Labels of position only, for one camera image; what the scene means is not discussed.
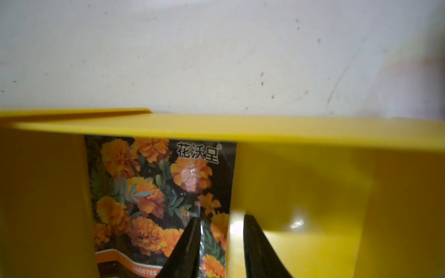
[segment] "yellow plastic wall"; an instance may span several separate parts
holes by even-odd
[[[245,213],[294,277],[445,273],[442,122],[107,113],[0,121],[2,277],[98,277],[84,133],[238,142],[228,278]]]
[[[83,136],[1,131],[2,278],[96,278]]]

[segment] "white wall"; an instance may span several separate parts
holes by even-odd
[[[0,107],[442,118],[443,7],[2,0]]]

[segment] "green leaf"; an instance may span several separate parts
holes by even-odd
[[[140,167],[142,169],[143,165],[147,162],[147,159],[143,155],[141,155],[139,153],[138,162],[139,162],[139,165],[140,165]]]
[[[127,193],[128,193],[127,183],[124,182],[124,195],[127,195]]]
[[[215,250],[214,250],[214,257],[215,258],[219,258],[219,252],[220,252],[219,248],[215,248]]]
[[[169,203],[169,207],[173,207],[173,204],[176,202],[176,198],[178,198],[177,196],[176,196],[176,194],[175,195],[173,195],[173,198],[170,200],[170,203]]]
[[[173,209],[173,211],[179,217],[179,219],[182,219],[181,212],[178,209]]]
[[[144,192],[136,193],[133,196],[135,196],[135,197],[142,197],[142,196],[150,195],[151,193],[152,193],[152,191],[144,191]]]
[[[117,188],[117,185],[113,182],[113,183],[112,183],[112,186],[113,186],[113,192],[112,192],[112,195],[114,195],[114,196],[119,195],[119,194],[118,194],[118,193],[119,193],[119,190],[118,190],[118,188]]]
[[[226,265],[226,253],[221,254],[221,257],[219,258],[219,262],[225,266]]]
[[[158,188],[162,188],[162,177],[161,175],[156,175],[156,185]]]
[[[130,190],[130,195],[133,195],[136,192],[137,185],[133,185]]]
[[[179,198],[179,199],[173,204],[173,207],[177,208],[177,207],[182,203],[183,200],[184,200],[183,197]]]
[[[160,162],[159,162],[159,168],[161,168],[161,171],[162,172],[165,172],[166,170],[166,162],[165,161],[163,161],[163,160],[161,160]]]
[[[121,176],[116,176],[117,195],[122,195]]]
[[[141,216],[142,214],[143,214],[142,211],[138,211],[138,212],[135,212],[134,214],[130,215],[130,217],[131,217],[131,219],[135,219],[135,218],[138,218],[139,216]]]
[[[133,211],[133,209],[134,209],[134,204],[130,204],[129,206],[128,206],[128,213],[129,214],[131,214],[131,212]]]

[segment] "marigold flower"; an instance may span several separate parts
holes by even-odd
[[[229,214],[216,213],[212,217],[212,223],[210,224],[212,234],[216,242],[221,243],[221,247],[226,250],[227,246],[227,231],[229,230]]]
[[[225,278],[226,269],[223,265],[215,259],[215,257],[206,254],[202,258],[201,270],[208,278]]]
[[[122,139],[104,143],[101,148],[101,155],[105,169],[113,178],[117,175],[120,175],[121,178],[134,177],[136,173],[133,167],[137,171],[141,170],[138,155]]]
[[[212,169],[201,157],[180,157],[170,166],[170,170],[174,182],[186,191],[201,193],[211,187],[209,176],[212,175]]]
[[[101,221],[114,226],[118,224],[124,215],[125,205],[116,202],[110,196],[104,196],[97,201],[96,211]]]
[[[183,206],[180,208],[179,212],[181,213],[182,218],[186,220],[190,218],[190,212],[186,210]]]
[[[200,205],[205,209],[204,213],[209,215],[209,213],[215,214],[215,209],[221,207],[221,203],[218,200],[213,200],[213,195],[207,193],[207,195],[199,195],[199,201],[195,203],[195,205]]]
[[[131,243],[139,246],[142,254],[150,256],[151,252],[161,251],[162,228],[153,220],[139,216],[132,220],[133,227],[128,232]]]
[[[124,211],[124,215],[119,223],[112,227],[113,232],[116,235],[126,234],[130,230],[131,218],[128,215],[128,211]]]
[[[149,163],[168,161],[171,152],[168,150],[169,140],[166,138],[135,138],[133,151],[138,151],[147,159]]]
[[[153,184],[153,181],[146,181],[143,177],[133,177],[127,180],[127,195],[130,194],[133,185],[136,185],[135,193],[151,191],[147,196],[136,197],[139,202],[135,204],[139,210],[147,214],[153,214],[157,218],[163,218],[165,209],[164,193]]]
[[[183,229],[165,229],[162,233],[161,246],[164,255],[168,258],[171,255],[176,243],[184,232]]]
[[[95,222],[93,226],[94,231],[94,247],[96,249],[104,248],[104,245],[110,241],[110,228],[103,223]]]

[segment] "marigold photo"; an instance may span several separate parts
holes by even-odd
[[[211,187],[212,169],[202,158],[178,158],[170,167],[174,182],[189,192],[201,193]]]
[[[229,230],[229,215],[225,213],[216,213],[212,217],[211,223],[212,234],[216,242],[221,243],[221,247],[226,250],[227,232]]]
[[[141,253],[150,256],[151,252],[160,251],[162,228],[156,225],[153,220],[139,216],[132,220],[133,227],[131,227],[128,236],[131,238],[131,243],[140,247]]]
[[[200,232],[194,272],[226,277],[236,143],[86,135],[85,147],[99,277],[155,278],[195,235],[189,224]]]
[[[110,196],[104,196],[97,201],[96,211],[101,221],[114,226],[118,224],[124,216],[125,205],[115,201]]]
[[[108,173],[115,178],[134,177],[141,170],[138,163],[138,155],[130,149],[130,145],[122,139],[116,139],[104,143],[101,148],[102,161]]]
[[[134,177],[127,180],[127,183],[127,194],[130,193],[133,185],[136,185],[136,193],[151,191],[147,196],[136,197],[139,201],[136,205],[141,211],[153,214],[157,218],[164,217],[164,193],[153,184],[153,181],[146,181],[143,177]]]
[[[169,140],[166,138],[135,138],[133,151],[139,151],[149,163],[168,161],[171,152],[168,150]]]
[[[112,226],[113,233],[115,233],[117,236],[128,233],[130,230],[130,222],[131,218],[128,215],[128,211],[125,211],[121,221],[115,226]]]
[[[110,228],[103,223],[94,223],[94,247],[96,249],[104,248],[104,245],[110,241],[111,231]]]
[[[205,215],[209,215],[210,213],[215,214],[215,209],[221,207],[221,203],[218,200],[212,200],[213,195],[207,193],[207,195],[199,195],[199,201],[195,203],[195,205],[200,205],[204,208]]]
[[[202,258],[201,270],[208,278],[225,278],[226,269],[223,265],[215,259],[215,257],[206,254]]]
[[[168,258],[171,255],[176,243],[184,232],[183,229],[165,229],[162,233],[161,246],[164,255]]]

